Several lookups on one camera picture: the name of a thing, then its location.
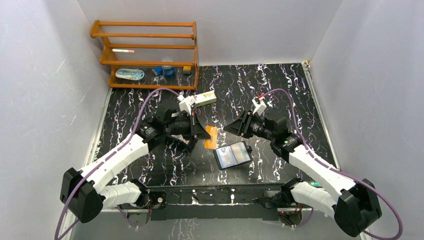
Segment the orange credit card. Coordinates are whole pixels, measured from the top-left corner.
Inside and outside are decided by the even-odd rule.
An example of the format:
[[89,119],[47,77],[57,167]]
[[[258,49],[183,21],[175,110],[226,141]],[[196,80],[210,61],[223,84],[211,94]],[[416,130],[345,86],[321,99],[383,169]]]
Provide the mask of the orange credit card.
[[206,131],[210,135],[210,138],[204,141],[204,147],[206,149],[215,150],[218,142],[218,128],[207,125]]

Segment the black card holder box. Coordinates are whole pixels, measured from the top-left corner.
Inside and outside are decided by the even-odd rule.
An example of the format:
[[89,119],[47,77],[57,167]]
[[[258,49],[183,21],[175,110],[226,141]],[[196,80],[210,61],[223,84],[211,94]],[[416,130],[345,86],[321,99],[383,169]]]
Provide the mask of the black card holder box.
[[166,139],[171,143],[176,144],[176,148],[178,150],[187,151],[188,153],[191,153],[193,151],[197,143],[196,139],[187,140],[184,139],[182,135],[168,135]]

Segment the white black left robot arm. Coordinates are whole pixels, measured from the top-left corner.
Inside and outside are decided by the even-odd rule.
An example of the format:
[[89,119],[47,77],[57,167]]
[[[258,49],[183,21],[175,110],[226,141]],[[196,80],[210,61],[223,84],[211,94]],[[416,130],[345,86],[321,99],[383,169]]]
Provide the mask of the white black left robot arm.
[[98,160],[79,170],[68,169],[63,175],[60,200],[81,223],[92,221],[104,209],[124,204],[142,209],[153,207],[159,193],[137,179],[118,185],[108,183],[134,161],[164,144],[169,136],[181,136],[186,141],[211,137],[195,111],[167,109],[151,115],[136,126],[135,133]]

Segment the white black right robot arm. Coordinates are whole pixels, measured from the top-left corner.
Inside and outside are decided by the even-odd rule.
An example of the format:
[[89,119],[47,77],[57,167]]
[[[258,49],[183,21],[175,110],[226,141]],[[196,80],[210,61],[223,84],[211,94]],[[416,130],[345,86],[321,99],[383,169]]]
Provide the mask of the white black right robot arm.
[[347,235],[356,237],[382,216],[377,194],[339,173],[328,162],[315,157],[303,140],[288,129],[287,119],[262,118],[244,111],[224,131],[243,138],[266,139],[272,151],[292,166],[302,170],[320,186],[294,178],[281,187],[282,202],[288,207],[298,203],[331,216]]

